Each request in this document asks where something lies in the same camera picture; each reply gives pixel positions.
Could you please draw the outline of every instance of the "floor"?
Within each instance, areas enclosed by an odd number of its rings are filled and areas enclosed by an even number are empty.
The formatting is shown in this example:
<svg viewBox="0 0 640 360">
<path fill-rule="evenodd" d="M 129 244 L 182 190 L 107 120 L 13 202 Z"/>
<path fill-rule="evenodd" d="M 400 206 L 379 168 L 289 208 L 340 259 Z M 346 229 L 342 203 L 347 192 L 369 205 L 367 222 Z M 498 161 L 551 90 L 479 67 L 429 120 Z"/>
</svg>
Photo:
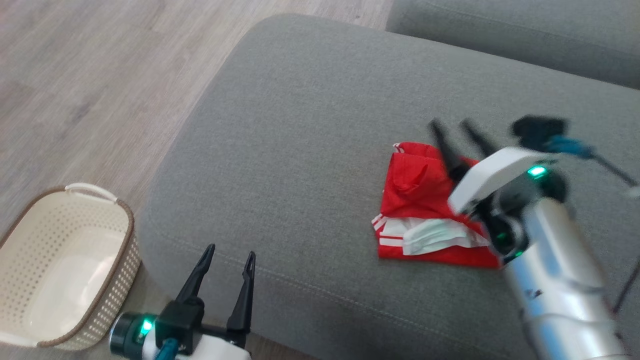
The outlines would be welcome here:
<svg viewBox="0 0 640 360">
<path fill-rule="evenodd" d="M 240 38 L 277 13 L 383 29 L 392 0 L 0 0 L 0 233 L 44 189 L 77 181 L 139 211 L 151 177 Z M 126 309 L 159 311 L 144 269 Z M 310 359 L 254 336 L 255 360 Z M 111 359 L 0 345 L 0 359 Z"/>
</svg>

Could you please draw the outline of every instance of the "basket rim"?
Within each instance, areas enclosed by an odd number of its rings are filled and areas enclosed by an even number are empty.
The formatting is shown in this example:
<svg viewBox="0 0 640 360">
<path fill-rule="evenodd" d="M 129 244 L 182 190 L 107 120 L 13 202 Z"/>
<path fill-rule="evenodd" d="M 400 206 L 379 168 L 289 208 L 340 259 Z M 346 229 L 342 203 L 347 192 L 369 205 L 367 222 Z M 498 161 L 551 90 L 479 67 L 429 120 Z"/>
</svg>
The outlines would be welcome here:
<svg viewBox="0 0 640 360">
<path fill-rule="evenodd" d="M 33 198 L 24 207 L 24 209 L 22 210 L 20 215 L 18 215 L 16 220 L 9 227 L 9 230 L 7 230 L 7 232 L 3 235 L 3 237 L 0 238 L 0 250 L 2 249 L 2 247 L 6 243 L 6 241 L 9 239 L 11 234 L 14 232 L 14 230 L 18 226 L 18 224 L 22 221 L 22 219 L 27 215 L 29 210 L 38 201 L 42 200 L 44 197 L 46 197 L 48 195 L 51 195 L 53 193 L 65 192 L 65 191 L 66 191 L 66 189 L 65 189 L 64 186 L 57 186 L 57 187 L 54 187 L 54 188 L 50 188 L 50 189 L 42 192 L 40 195 L 36 196 L 35 198 Z M 115 275 L 116 270 L 118 269 L 118 266 L 120 265 L 122 257 L 125 254 L 127 248 L 129 247 L 129 244 L 131 243 L 131 239 L 133 238 L 133 228 L 134 228 L 133 212 L 131 211 L 131 208 L 129 208 L 129 206 L 124 201 L 122 201 L 120 199 L 117 199 L 115 204 L 120 206 L 125 211 L 125 213 L 127 213 L 127 217 L 129 218 L 129 226 L 127 228 L 127 232 L 125 233 L 125 237 L 122 240 L 122 245 L 120 246 L 120 249 L 118 250 L 118 254 L 116 255 L 116 258 L 114 259 L 113 264 L 111 265 L 111 268 L 109 269 L 109 273 L 107 274 L 107 277 L 105 278 L 104 282 L 102 283 L 102 286 L 100 287 L 100 290 L 98 291 L 98 294 L 96 294 L 95 298 L 93 299 L 92 303 L 87 308 L 87 310 L 84 313 L 83 317 L 80 319 L 78 324 L 76 324 L 76 326 L 74 326 L 73 329 L 69 330 L 66 334 L 64 334 L 64 335 L 62 335 L 62 336 L 60 336 L 58 338 L 55 338 L 53 340 L 42 340 L 42 341 L 39 341 L 36 344 L 36 347 L 54 347 L 56 345 L 60 345 L 60 344 L 62 344 L 64 342 L 68 341 L 69 339 L 73 338 L 86 325 L 86 323 L 89 321 L 89 319 L 91 318 L 93 312 L 95 311 L 95 309 L 100 304 L 100 301 L 102 300 L 102 297 L 104 296 L 105 292 L 109 288 L 109 284 L 111 284 L 111 281 L 113 280 L 113 276 Z"/>
</svg>

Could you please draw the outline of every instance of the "basket handle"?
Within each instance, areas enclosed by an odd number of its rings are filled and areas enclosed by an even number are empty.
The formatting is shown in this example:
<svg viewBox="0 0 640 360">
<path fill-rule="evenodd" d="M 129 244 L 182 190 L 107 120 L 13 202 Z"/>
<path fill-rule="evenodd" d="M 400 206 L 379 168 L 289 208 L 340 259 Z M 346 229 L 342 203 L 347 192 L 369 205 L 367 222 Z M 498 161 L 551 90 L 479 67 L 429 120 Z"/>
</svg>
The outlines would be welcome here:
<svg viewBox="0 0 640 360">
<path fill-rule="evenodd" d="M 69 184 L 65 186 L 65 190 L 68 192 L 72 192 L 74 190 L 84 190 L 87 192 L 92 192 L 92 193 L 96 193 L 100 196 L 102 196 L 103 198 L 110 200 L 112 202 L 116 202 L 118 200 L 118 197 L 116 197 L 116 195 L 113 195 L 112 193 L 108 192 L 107 190 L 99 187 L 99 186 L 95 186 L 95 185 L 91 185 L 91 184 L 87 184 L 87 183 L 73 183 L 73 184 Z"/>
</svg>

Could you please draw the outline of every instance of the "glowing green light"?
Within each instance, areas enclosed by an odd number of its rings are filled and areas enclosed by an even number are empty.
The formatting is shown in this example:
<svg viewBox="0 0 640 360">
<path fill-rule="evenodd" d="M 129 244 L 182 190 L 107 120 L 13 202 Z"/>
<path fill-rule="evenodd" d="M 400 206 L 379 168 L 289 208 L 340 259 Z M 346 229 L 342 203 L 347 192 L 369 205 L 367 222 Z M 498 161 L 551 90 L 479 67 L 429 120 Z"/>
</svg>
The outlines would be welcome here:
<svg viewBox="0 0 640 360">
<path fill-rule="evenodd" d="M 536 166 L 527 170 L 527 173 L 529 173 L 529 175 L 534 179 L 537 179 L 544 176 L 547 173 L 547 169 L 545 167 Z"/>
<path fill-rule="evenodd" d="M 154 324 L 151 321 L 145 319 L 145 321 L 142 322 L 142 328 L 140 329 L 140 334 L 146 335 L 153 326 Z"/>
</svg>

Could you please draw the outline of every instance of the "couch seam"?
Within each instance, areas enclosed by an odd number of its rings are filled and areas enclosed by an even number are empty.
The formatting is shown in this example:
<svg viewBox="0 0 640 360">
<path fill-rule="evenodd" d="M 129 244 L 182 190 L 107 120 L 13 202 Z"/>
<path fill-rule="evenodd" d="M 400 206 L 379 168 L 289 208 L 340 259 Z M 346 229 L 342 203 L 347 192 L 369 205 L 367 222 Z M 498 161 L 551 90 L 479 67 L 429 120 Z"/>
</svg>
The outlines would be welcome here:
<svg viewBox="0 0 640 360">
<path fill-rule="evenodd" d="M 156 234 L 157 235 L 165 238 L 165 240 L 169 240 L 169 243 L 171 245 L 173 245 L 175 248 L 180 249 L 177 246 L 177 243 L 179 243 L 179 244 L 185 246 L 192 253 L 194 253 L 196 255 L 200 255 L 201 254 L 200 249 L 196 248 L 194 245 L 192 245 L 190 243 L 186 243 L 186 242 L 184 242 L 184 241 L 182 241 L 180 239 L 172 238 L 168 234 L 166 234 L 166 233 L 164 233 L 162 231 L 158 231 L 157 230 L 158 229 L 157 224 L 152 219 L 150 219 L 149 217 L 147 217 L 147 221 L 149 221 L 149 223 L 151 225 L 154 225 L 156 227 Z M 222 256 L 225 259 L 233 261 L 233 262 L 237 263 L 238 265 L 240 265 L 240 267 L 244 266 L 244 261 L 241 261 L 241 260 L 238 260 L 238 259 L 234 259 L 231 256 L 228 256 L 228 255 L 225 255 L 225 254 L 221 254 L 219 251 L 216 252 L 216 255 Z M 375 309 L 375 308 L 373 308 L 371 306 L 367 306 L 365 304 L 361 304 L 361 303 L 359 303 L 359 302 L 357 302 L 355 300 L 351 300 L 349 298 L 340 296 L 338 294 L 334 294 L 334 293 L 332 293 L 332 292 L 330 292 L 330 291 L 328 291 L 326 289 L 322 289 L 322 288 L 320 288 L 318 286 L 314 286 L 314 285 L 308 284 L 306 282 L 301 282 L 301 281 L 294 280 L 294 279 L 292 279 L 291 277 L 289 277 L 287 275 L 280 274 L 280 273 L 278 273 L 276 271 L 273 271 L 273 270 L 269 270 L 267 268 L 264 268 L 263 266 L 256 266 L 256 268 L 259 268 L 263 272 L 266 272 L 268 274 L 267 277 L 269 277 L 271 279 L 274 279 L 276 281 L 282 282 L 282 283 L 284 283 L 284 284 L 286 284 L 288 286 L 292 286 L 294 288 L 298 288 L 298 289 L 301 289 L 303 291 L 316 294 L 316 295 L 318 295 L 318 296 L 320 296 L 320 297 L 322 297 L 324 299 L 327 299 L 329 301 L 332 301 L 332 302 L 334 302 L 334 303 L 336 303 L 338 305 L 346 305 L 346 306 L 350 307 L 351 309 L 356 309 L 356 310 L 359 310 L 359 311 L 362 311 L 362 312 L 365 312 L 365 313 L 372 314 L 372 315 L 376 316 L 377 318 L 379 318 L 380 320 L 384 320 L 384 321 L 392 323 L 394 325 L 398 325 L 398 326 L 404 327 L 405 329 L 412 329 L 409 326 L 409 325 L 412 325 L 412 326 L 414 326 L 416 329 L 418 329 L 419 331 L 421 331 L 424 334 L 430 332 L 430 333 L 436 334 L 438 336 L 441 336 L 441 337 L 453 342 L 455 344 L 455 346 L 457 346 L 459 348 L 460 347 L 473 348 L 475 350 L 479 350 L 479 351 L 482 351 L 484 353 L 491 354 L 493 356 L 498 356 L 498 357 L 503 358 L 503 359 L 509 359 L 509 357 L 506 357 L 504 354 L 501 354 L 501 353 L 498 353 L 498 352 L 494 352 L 492 350 L 487 350 L 485 348 L 480 347 L 479 345 L 475 345 L 475 344 L 471 344 L 471 343 L 466 343 L 464 341 L 460 341 L 459 339 L 456 339 L 456 338 L 454 338 L 452 336 L 446 335 L 446 334 L 444 334 L 444 333 L 442 333 L 442 332 L 440 332 L 438 330 L 432 329 L 430 327 L 426 327 L 424 325 L 421 325 L 419 323 L 413 322 L 411 320 L 407 320 L 407 319 L 402 318 L 400 316 L 390 314 L 390 313 L 388 313 L 386 311 L 378 310 L 378 309 Z M 331 295 L 335 299 L 331 299 L 329 296 L 327 296 L 327 294 Z"/>
<path fill-rule="evenodd" d="M 587 41 L 587 40 L 584 40 L 584 39 L 581 39 L 581 38 L 571 37 L 571 36 L 568 36 L 568 35 L 562 35 L 562 34 L 557 34 L 557 33 L 552 33 L 552 32 L 549 32 L 549 31 L 542 31 L 542 30 L 539 30 L 539 29 L 529 28 L 529 27 L 524 26 L 524 25 L 512 24 L 510 22 L 494 19 L 494 18 L 485 16 L 485 15 L 467 13 L 467 12 L 455 10 L 455 9 L 452 9 L 452 8 L 447 8 L 447 7 L 442 6 L 440 4 L 432 3 L 431 1 L 425 1 L 424 3 L 427 4 L 428 6 L 431 6 L 433 8 L 437 8 L 437 9 L 440 9 L 440 10 L 444 10 L 444 11 L 449 12 L 449 13 L 455 15 L 455 16 L 458 16 L 458 17 L 466 16 L 466 17 L 469 17 L 469 18 L 482 19 L 482 20 L 485 20 L 485 22 L 494 22 L 494 23 L 502 26 L 503 28 L 507 28 L 507 26 L 512 26 L 512 27 L 515 27 L 515 28 L 520 28 L 522 30 L 526 30 L 526 31 L 528 31 L 530 33 L 551 35 L 551 36 L 554 36 L 554 37 L 565 38 L 565 39 L 568 39 L 568 40 L 571 40 L 571 41 L 575 41 L 575 42 L 582 42 L 583 44 L 591 45 L 593 47 L 599 47 L 601 49 L 605 49 L 605 50 L 608 50 L 608 51 L 614 51 L 616 53 L 620 53 L 620 54 L 626 55 L 626 56 L 628 56 L 630 58 L 638 58 L 639 57 L 638 54 L 629 53 L 629 52 L 622 51 L 622 50 L 619 50 L 619 49 L 614 49 L 612 47 L 607 47 L 607 46 L 604 46 L 604 45 L 596 44 L 594 42 L 590 42 L 590 41 Z"/>
</svg>

